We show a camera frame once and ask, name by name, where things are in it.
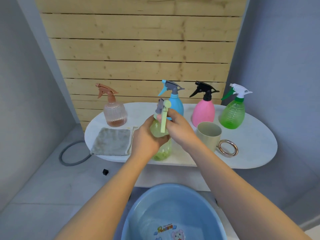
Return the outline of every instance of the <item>spray nozzle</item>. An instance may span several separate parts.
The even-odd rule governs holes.
[[[238,94],[237,97],[239,99],[243,99],[246,94],[252,93],[245,87],[235,83],[230,83],[230,87],[231,87],[230,91],[221,100],[225,100],[226,98],[230,97],[232,94]]]
[[[164,133],[166,130],[167,113],[171,107],[171,102],[169,100],[159,99],[157,109],[155,110],[154,118],[157,119],[157,115],[161,114],[161,128],[160,132]]]
[[[193,94],[190,95],[190,98],[195,96],[199,92],[205,92],[205,95],[203,96],[203,100],[210,101],[212,99],[211,94],[215,92],[220,92],[213,88],[213,86],[206,84],[202,81],[196,81],[195,84],[197,85],[197,89],[193,92]]]
[[[108,102],[109,103],[114,103],[116,101],[114,94],[117,94],[118,93],[117,91],[115,91],[114,89],[112,89],[106,85],[100,84],[100,83],[96,83],[96,87],[99,88],[98,98],[100,98],[103,94],[106,93],[108,95]]]
[[[172,94],[178,94],[178,91],[184,90],[184,88],[182,88],[181,86],[179,86],[173,81],[162,80],[162,83],[164,84],[164,86],[158,96],[162,95],[165,91],[168,91],[168,90],[172,90]]]

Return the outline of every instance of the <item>light green spray bottle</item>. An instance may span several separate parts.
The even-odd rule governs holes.
[[[150,131],[155,137],[163,137],[168,135],[169,132],[166,129],[167,113],[168,109],[171,107],[171,102],[169,100],[159,99],[158,107],[154,113],[154,121],[150,126]],[[161,124],[157,120],[157,115],[161,114]],[[157,154],[153,156],[153,160],[162,161],[170,156],[172,151],[172,141],[171,139],[163,144]]]
[[[230,91],[221,100],[225,100],[232,94],[237,94],[237,96],[222,111],[219,122],[222,126],[228,129],[236,129],[242,124],[243,120],[245,119],[246,112],[245,105],[243,103],[244,97],[246,94],[252,92],[250,92],[245,87],[235,83],[231,83],[230,87],[232,87]]]

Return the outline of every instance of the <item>blue spray bottle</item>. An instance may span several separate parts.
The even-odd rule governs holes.
[[[172,93],[169,98],[169,101],[171,102],[171,108],[183,116],[184,109],[183,109],[183,104],[178,97],[178,91],[184,90],[184,88],[182,88],[181,86],[179,86],[173,81],[162,80],[162,83],[164,84],[164,86],[158,96],[162,95],[165,91],[171,90]]]

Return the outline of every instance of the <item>folded cloth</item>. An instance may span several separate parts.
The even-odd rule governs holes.
[[[131,153],[133,133],[138,127],[128,129],[102,128],[90,153],[104,156],[125,156]]]

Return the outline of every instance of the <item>gray hose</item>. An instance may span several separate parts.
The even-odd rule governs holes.
[[[81,142],[85,142],[84,140],[78,140],[78,141],[75,141],[75,142],[72,142],[70,145],[67,145],[60,153],[59,155],[59,162],[63,165],[63,166],[66,166],[66,167],[70,167],[70,166],[75,166],[75,165],[79,165],[85,161],[87,161],[89,159],[89,157],[91,157],[91,154],[87,155],[84,159],[82,159],[81,161],[78,161],[78,162],[74,162],[74,163],[66,163],[62,160],[62,155],[64,154],[64,152],[71,146],[75,145],[75,144],[78,144],[78,143],[81,143]]]

